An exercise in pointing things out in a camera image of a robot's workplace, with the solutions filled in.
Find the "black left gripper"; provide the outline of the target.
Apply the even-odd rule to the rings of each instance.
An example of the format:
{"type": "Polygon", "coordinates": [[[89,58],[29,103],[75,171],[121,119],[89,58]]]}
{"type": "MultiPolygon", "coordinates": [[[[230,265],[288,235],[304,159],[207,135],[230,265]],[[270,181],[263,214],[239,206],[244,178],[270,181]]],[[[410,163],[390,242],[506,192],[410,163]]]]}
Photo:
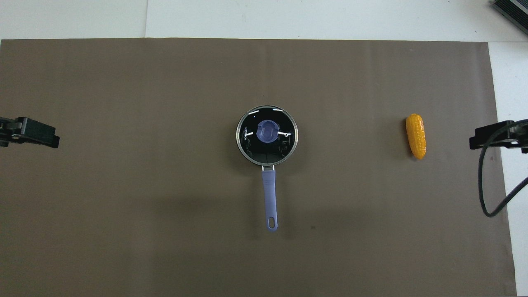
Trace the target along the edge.
{"type": "Polygon", "coordinates": [[[0,119],[0,146],[8,147],[10,143],[31,143],[51,148],[58,148],[60,137],[55,135],[55,128],[32,120],[28,117],[0,119]]]}

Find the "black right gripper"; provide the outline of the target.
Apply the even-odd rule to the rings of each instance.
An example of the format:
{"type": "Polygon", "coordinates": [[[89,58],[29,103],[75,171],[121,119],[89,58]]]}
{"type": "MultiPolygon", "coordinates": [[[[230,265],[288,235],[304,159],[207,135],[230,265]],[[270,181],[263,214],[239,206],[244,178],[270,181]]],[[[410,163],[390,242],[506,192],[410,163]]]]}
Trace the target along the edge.
{"type": "Polygon", "coordinates": [[[470,150],[482,149],[485,144],[488,144],[489,147],[519,148],[523,154],[527,154],[527,121],[506,120],[476,128],[474,130],[474,136],[469,138],[470,150]]]}

